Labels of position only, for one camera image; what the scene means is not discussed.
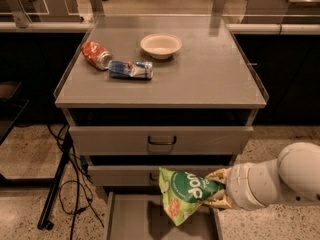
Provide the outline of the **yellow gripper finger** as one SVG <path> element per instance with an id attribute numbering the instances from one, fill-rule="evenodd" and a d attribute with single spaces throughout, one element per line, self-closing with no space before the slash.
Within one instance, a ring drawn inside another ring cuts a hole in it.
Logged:
<path id="1" fill-rule="evenodd" d="M 228 201 L 227 194 L 225 190 L 219 190 L 210 197 L 208 197 L 204 203 L 208 206 L 218 209 L 230 209 L 232 207 L 231 203 Z"/>
<path id="2" fill-rule="evenodd" d="M 230 171 L 231 171 L 230 168 L 221 168 L 221 169 L 215 170 L 214 172 L 209 173 L 206 176 L 206 179 L 212 180 L 221 184 L 226 184 Z"/>

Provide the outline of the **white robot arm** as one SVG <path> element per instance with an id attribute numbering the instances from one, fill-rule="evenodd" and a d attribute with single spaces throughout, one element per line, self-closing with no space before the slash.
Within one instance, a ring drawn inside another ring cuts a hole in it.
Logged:
<path id="1" fill-rule="evenodd" d="M 251 211 L 274 204 L 320 205 L 320 147 L 293 143 L 276 159 L 236 164 L 206 178 L 225 185 L 205 201 L 214 208 Z"/>

